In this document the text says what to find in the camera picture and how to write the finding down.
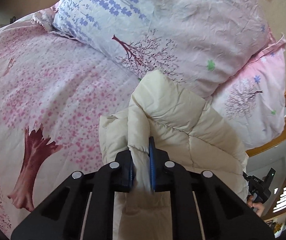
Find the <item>person right hand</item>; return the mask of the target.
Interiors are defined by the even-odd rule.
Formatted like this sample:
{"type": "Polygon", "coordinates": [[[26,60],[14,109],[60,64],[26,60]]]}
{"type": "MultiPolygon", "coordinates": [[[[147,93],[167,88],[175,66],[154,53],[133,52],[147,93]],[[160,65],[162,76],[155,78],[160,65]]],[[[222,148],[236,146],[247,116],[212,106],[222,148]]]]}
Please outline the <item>person right hand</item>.
{"type": "Polygon", "coordinates": [[[257,216],[261,217],[264,210],[265,210],[265,206],[262,203],[254,203],[253,202],[253,196],[248,196],[247,197],[247,205],[252,208],[253,210],[255,210],[255,213],[257,216]]]}

